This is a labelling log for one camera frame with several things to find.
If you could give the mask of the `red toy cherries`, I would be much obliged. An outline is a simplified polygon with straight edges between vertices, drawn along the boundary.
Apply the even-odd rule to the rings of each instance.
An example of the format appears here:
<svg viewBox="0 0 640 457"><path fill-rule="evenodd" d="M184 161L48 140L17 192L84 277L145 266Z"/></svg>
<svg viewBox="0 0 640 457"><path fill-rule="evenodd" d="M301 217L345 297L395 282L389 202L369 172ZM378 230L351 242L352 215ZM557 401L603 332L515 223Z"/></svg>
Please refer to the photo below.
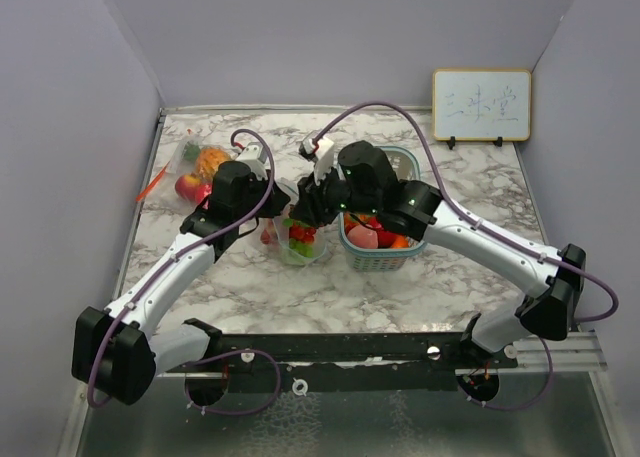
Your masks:
<svg viewBox="0 0 640 457"><path fill-rule="evenodd" d="M285 218L283 226L287 229L288 238L303 244L315 242L317 229L292 218Z"/></svg>

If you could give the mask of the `orange toy pineapple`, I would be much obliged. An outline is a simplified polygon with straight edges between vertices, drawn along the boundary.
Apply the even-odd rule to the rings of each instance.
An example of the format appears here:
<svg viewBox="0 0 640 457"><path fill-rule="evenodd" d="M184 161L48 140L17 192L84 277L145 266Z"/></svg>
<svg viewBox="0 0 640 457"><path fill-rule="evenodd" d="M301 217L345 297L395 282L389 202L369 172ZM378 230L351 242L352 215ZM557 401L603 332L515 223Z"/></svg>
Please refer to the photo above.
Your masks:
<svg viewBox="0 0 640 457"><path fill-rule="evenodd" d="M231 160L231 156L218 147L200 147L188 143L184 150L184 159L193 165L193 173L203 181L211 181L219 166Z"/></svg>

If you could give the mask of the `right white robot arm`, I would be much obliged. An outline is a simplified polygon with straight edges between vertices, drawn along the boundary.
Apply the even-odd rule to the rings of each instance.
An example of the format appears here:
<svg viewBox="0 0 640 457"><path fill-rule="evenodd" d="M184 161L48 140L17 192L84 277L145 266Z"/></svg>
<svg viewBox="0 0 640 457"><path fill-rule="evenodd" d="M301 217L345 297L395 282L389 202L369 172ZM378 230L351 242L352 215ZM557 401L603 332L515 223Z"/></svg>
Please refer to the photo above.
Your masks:
<svg viewBox="0 0 640 457"><path fill-rule="evenodd" d="M486 222L448 202L443 190L399 178L386 153L365 141L340 152L327 147L314 163L313 172L297 183L293 219L321 227L341 213L370 215L385 230L457 252L522 292L521 301L471 319L459 344L467 366L481 368L530 335L550 341L567 337L583 287L581 248L536 244Z"/></svg>

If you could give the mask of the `red toy strawberries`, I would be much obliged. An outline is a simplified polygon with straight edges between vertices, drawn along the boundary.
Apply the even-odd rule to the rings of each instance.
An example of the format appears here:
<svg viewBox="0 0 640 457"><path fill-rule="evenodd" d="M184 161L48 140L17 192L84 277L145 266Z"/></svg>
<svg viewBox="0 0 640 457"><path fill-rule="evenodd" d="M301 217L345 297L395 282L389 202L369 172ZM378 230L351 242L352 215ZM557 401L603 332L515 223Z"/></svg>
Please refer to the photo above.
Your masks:
<svg viewBox="0 0 640 457"><path fill-rule="evenodd" d="M261 221L260 242L269 249L288 249L290 247L290 228L292 220L289 218L292 204L288 204L281 215Z"/></svg>

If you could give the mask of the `green toy grapes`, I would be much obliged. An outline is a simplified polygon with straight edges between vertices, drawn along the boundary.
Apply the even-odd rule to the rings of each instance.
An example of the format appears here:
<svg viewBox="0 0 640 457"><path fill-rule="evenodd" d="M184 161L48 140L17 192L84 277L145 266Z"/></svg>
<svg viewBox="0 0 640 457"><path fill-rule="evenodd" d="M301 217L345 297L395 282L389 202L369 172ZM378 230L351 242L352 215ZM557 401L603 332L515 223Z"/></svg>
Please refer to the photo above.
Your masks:
<svg viewBox="0 0 640 457"><path fill-rule="evenodd" d="M290 239L289 249L294 255L300 256L301 258L309 259L314 256L313 243Z"/></svg>

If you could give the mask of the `blue plastic strip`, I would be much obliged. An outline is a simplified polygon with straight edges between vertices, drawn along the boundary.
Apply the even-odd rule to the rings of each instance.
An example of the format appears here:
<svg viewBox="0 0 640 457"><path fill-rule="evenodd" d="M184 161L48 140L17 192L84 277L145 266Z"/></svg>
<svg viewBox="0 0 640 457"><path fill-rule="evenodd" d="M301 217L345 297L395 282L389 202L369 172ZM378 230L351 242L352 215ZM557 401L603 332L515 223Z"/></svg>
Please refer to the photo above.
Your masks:
<svg viewBox="0 0 640 457"><path fill-rule="evenodd" d="M277 185L290 201L277 217L260 220L258 247L288 265L308 266L320 261L327 253L323 232L290 217L298 203L296 185L287 179L279 179Z"/></svg>

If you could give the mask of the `clear zip top bag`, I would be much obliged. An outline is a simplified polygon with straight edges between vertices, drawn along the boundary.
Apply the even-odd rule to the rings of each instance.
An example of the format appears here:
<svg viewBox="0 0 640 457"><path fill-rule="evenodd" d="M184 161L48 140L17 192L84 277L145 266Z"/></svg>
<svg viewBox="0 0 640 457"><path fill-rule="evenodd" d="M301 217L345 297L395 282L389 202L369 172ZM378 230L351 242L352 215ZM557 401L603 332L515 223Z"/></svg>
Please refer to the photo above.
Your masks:
<svg viewBox="0 0 640 457"><path fill-rule="evenodd" d="M176 194L174 190L174 184L180 176L184 174L194 174L193 165L187 162L183 157L185 147L188 143L193 143L200 147L218 147L225 150L220 146L206 144L204 142L204 138L201 135L193 132L191 129L188 129L186 131L186 135L179 141L169 161L151 179L150 183L144 188L144 190L136 197L137 202L142 202L148 198L153 197L158 199L173 199L176 202L184 202L197 205L183 200ZM212 186L213 179L211 181L201 181L203 183L210 183Z"/></svg>

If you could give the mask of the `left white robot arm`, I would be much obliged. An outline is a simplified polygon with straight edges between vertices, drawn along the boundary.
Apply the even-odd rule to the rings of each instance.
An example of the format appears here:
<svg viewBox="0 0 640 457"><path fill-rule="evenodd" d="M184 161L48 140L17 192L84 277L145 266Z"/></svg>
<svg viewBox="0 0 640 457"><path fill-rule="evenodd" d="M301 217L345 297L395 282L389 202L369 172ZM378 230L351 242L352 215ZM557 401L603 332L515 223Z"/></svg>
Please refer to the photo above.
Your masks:
<svg viewBox="0 0 640 457"><path fill-rule="evenodd" d="M184 219L161 259L105 309L88 307L78 317L72 374L87 384L90 406L101 406L97 392L131 405L156 376L183 364L202 372L218 365L214 329L189 321L175 331L155 330L177 298L238 239L242 224L273 217L288 201L276 188L272 167L257 161L220 166L212 193Z"/></svg>

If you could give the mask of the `red toy apple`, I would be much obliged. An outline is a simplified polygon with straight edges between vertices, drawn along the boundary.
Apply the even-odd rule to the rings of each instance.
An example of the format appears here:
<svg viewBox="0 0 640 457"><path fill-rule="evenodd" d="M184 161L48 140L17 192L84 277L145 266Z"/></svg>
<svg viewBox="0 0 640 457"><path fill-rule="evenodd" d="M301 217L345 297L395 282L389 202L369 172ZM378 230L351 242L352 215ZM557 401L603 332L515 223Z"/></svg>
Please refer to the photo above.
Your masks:
<svg viewBox="0 0 640 457"><path fill-rule="evenodd" d="M200 204L210 195L212 186L210 183L203 183L195 174L184 174L176 180L174 190L183 200Z"/></svg>

